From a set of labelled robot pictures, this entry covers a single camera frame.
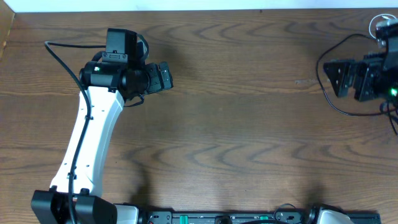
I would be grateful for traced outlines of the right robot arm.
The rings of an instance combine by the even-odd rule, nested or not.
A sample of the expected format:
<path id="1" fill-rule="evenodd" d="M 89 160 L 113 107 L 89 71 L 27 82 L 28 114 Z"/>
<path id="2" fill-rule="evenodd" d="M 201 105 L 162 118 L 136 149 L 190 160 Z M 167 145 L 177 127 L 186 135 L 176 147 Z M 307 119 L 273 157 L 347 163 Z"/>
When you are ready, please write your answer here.
<path id="1" fill-rule="evenodd" d="M 353 37 L 371 39 L 383 48 L 383 52 L 367 54 L 362 60 L 331 60 L 323 64 L 323 71 L 329 79 L 335 96 L 346 97 L 350 88 L 354 89 L 354 98 L 366 102 L 382 98 L 377 113 L 351 113 L 338 109 L 329 99 L 318 73 L 321 59 Z M 341 42 L 328 49 L 318 58 L 316 67 L 318 83 L 328 104 L 337 112 L 346 116 L 373 117 L 387 116 L 394 134 L 397 134 L 397 19 L 386 19 L 378 22 L 370 36 L 351 34 Z M 301 223 L 313 224 L 354 224 L 380 223 L 380 214 L 375 212 L 345 212 L 338 207 L 325 204 L 314 204 L 307 217 Z"/>

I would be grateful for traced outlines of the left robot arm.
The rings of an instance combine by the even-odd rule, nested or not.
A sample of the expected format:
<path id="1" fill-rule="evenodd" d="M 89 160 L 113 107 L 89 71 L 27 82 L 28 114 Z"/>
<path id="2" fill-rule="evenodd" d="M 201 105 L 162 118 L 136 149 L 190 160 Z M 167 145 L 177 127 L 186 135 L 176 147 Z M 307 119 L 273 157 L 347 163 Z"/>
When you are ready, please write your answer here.
<path id="1" fill-rule="evenodd" d="M 78 114 L 65 157 L 48 190 L 36 190 L 31 208 L 41 223 L 147 223 L 141 209 L 102 198 L 109 142 L 125 108 L 146 95 L 168 90 L 173 79 L 166 62 L 147 63 L 146 39 L 110 28 L 106 43 L 73 79 L 80 89 Z"/>

